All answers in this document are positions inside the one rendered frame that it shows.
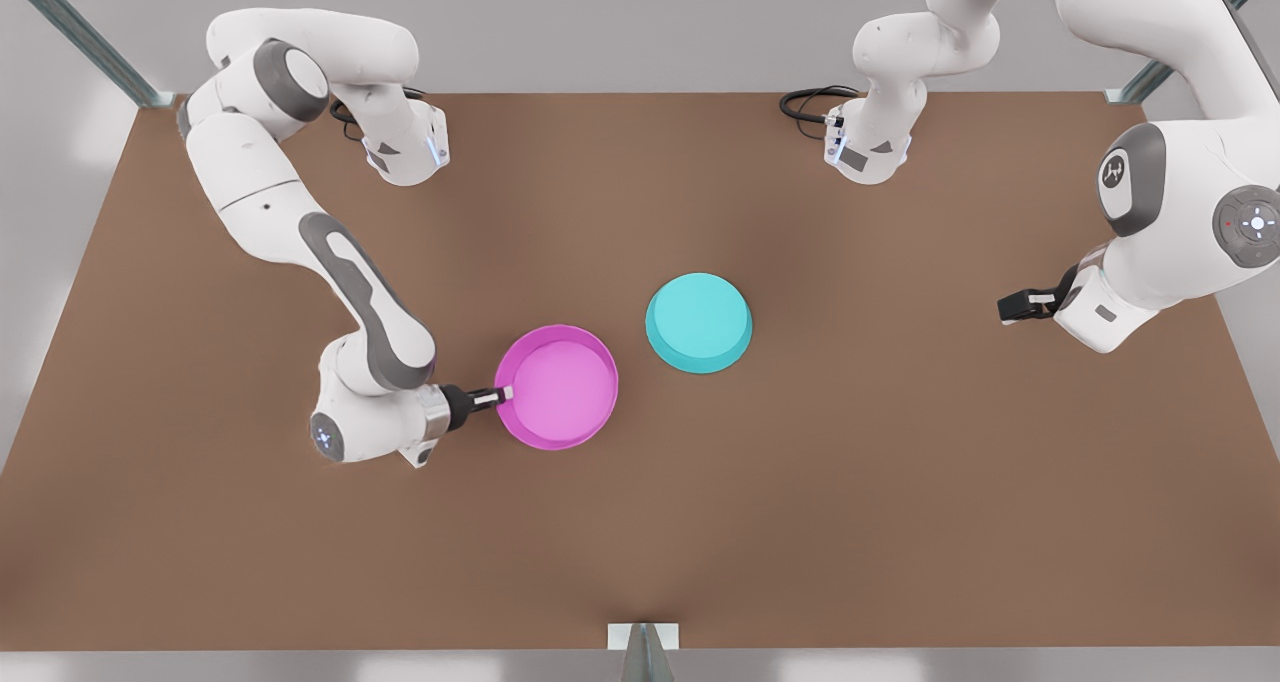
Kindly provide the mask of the pink plate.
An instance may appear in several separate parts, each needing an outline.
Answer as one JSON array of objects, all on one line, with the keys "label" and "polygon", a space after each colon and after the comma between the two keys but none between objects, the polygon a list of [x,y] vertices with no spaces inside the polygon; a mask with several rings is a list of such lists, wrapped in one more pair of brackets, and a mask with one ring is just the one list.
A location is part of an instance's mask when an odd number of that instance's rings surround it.
[{"label": "pink plate", "polygon": [[548,325],[503,354],[495,386],[509,394],[497,412],[515,439],[538,450],[564,450],[605,426],[620,375],[608,345],[591,331]]}]

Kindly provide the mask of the blue plate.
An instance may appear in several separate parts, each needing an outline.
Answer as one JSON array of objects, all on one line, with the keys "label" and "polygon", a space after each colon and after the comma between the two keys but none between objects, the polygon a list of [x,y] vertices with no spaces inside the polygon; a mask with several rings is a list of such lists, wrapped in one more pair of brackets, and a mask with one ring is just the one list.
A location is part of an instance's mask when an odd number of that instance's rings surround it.
[{"label": "blue plate", "polygon": [[664,363],[690,375],[712,375],[739,362],[753,337],[753,313],[722,276],[672,278],[650,299],[646,339]]}]

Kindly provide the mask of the silver frame post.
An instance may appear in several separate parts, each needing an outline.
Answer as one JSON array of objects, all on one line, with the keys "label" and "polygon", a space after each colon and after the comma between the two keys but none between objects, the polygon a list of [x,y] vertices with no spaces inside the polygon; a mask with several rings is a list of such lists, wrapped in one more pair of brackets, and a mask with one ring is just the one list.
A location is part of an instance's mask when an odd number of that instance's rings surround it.
[{"label": "silver frame post", "polygon": [[1210,120],[1280,114],[1280,77],[1239,17],[1248,0],[1116,0],[1093,44],[1148,58],[1110,104],[1138,105],[1179,73]]},{"label": "silver frame post", "polygon": [[609,623],[607,649],[625,650],[620,682],[675,682],[667,653],[680,649],[677,623]]},{"label": "silver frame post", "polygon": [[172,107],[175,102],[177,95],[173,91],[154,88],[69,0],[27,0],[27,3],[31,3],[116,88],[136,102],[137,107],[164,109]]}]

